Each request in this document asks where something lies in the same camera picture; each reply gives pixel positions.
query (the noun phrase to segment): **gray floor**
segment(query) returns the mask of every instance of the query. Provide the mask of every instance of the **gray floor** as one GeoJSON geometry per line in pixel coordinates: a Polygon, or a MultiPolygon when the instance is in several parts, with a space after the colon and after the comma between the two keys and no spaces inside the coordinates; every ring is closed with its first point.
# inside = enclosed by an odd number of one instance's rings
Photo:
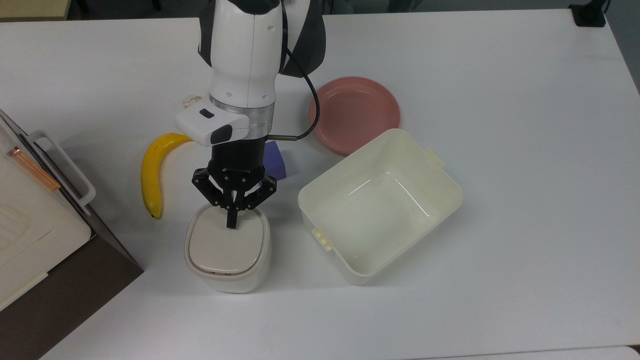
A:
{"type": "MultiPolygon", "coordinates": [[[[348,0],[356,13],[384,12],[388,0],[348,0]]],[[[588,0],[423,0],[421,12],[512,10],[567,8],[569,4],[585,4],[588,0]]],[[[75,1],[69,19],[143,19],[158,17],[196,17],[207,0],[161,0],[163,8],[156,11],[151,0],[86,0],[90,11],[83,14],[75,1]]],[[[640,1],[612,0],[607,20],[627,62],[631,76],[640,88],[640,1]]]]}

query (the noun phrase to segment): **white container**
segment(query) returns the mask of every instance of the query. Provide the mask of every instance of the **white container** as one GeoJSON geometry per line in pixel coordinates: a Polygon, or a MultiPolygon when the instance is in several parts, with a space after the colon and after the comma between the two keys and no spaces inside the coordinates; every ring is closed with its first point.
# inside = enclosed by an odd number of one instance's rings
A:
{"type": "Polygon", "coordinates": [[[257,209],[227,229],[227,216],[207,204],[191,221],[184,245],[187,265],[216,290],[246,293],[266,278],[271,264],[271,232],[257,209]]]}
{"type": "Polygon", "coordinates": [[[409,134],[388,130],[300,191],[305,227],[342,276],[363,285],[462,203],[442,166],[409,134]]]}
{"type": "MultiPolygon", "coordinates": [[[[53,139],[42,131],[27,136],[0,110],[0,311],[45,279],[49,270],[92,235],[61,190],[44,185],[51,183],[43,179],[53,178],[34,175],[38,174],[34,169],[44,171],[29,148],[41,138],[48,139],[68,165],[86,180],[53,139]],[[15,149],[20,149],[20,156],[12,152],[15,149]]],[[[86,184],[87,195],[80,198],[81,202],[76,201],[82,206],[95,195],[88,180],[86,184]]]]}

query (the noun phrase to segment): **black cable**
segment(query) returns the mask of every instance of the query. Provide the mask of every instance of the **black cable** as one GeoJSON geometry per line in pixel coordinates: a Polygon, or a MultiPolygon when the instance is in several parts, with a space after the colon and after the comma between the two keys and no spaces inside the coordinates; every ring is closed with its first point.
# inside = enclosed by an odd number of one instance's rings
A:
{"type": "Polygon", "coordinates": [[[320,100],[318,99],[318,94],[316,92],[316,88],[314,88],[314,85],[311,83],[311,80],[309,79],[309,77],[307,76],[305,71],[302,69],[300,64],[298,64],[296,59],[293,57],[293,54],[291,54],[291,51],[289,49],[287,49],[287,55],[289,55],[289,59],[291,61],[293,61],[293,65],[295,65],[298,68],[298,70],[300,71],[300,74],[302,74],[302,76],[305,78],[305,80],[307,81],[307,85],[309,85],[309,88],[311,89],[311,94],[313,94],[314,101],[316,102],[316,118],[314,119],[313,124],[311,124],[311,126],[304,133],[302,133],[302,134],[300,134],[298,136],[294,136],[294,135],[267,135],[267,140],[290,140],[290,141],[300,140],[300,139],[306,137],[307,135],[309,135],[316,128],[316,125],[318,124],[318,120],[320,120],[320,100]]]}

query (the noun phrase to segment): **pink plate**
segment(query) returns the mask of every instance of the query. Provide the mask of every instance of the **pink plate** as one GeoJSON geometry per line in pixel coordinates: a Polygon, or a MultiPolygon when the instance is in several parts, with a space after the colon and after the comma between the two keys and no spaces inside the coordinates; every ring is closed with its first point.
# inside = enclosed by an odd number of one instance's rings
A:
{"type": "MultiPolygon", "coordinates": [[[[340,78],[318,90],[320,120],[314,132],[331,150],[349,155],[386,130],[400,126],[396,98],[379,83],[358,77],[340,78]]],[[[309,105],[309,121],[316,103],[309,105]]]]}

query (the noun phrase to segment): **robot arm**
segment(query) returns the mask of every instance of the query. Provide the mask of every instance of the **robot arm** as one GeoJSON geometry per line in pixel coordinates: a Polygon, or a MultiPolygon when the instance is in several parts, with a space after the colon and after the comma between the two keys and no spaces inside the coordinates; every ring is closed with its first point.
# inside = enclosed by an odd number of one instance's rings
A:
{"type": "Polygon", "coordinates": [[[201,13],[200,27],[199,53],[213,74],[209,96],[180,112],[176,125],[212,146],[209,166],[196,170],[193,184],[227,211],[227,227],[235,228],[239,213],[276,190],[262,166],[275,78],[303,75],[286,50],[293,48],[305,73],[313,71],[324,58],[324,24],[320,4],[311,0],[288,0],[286,9],[280,0],[217,0],[201,13]]]}

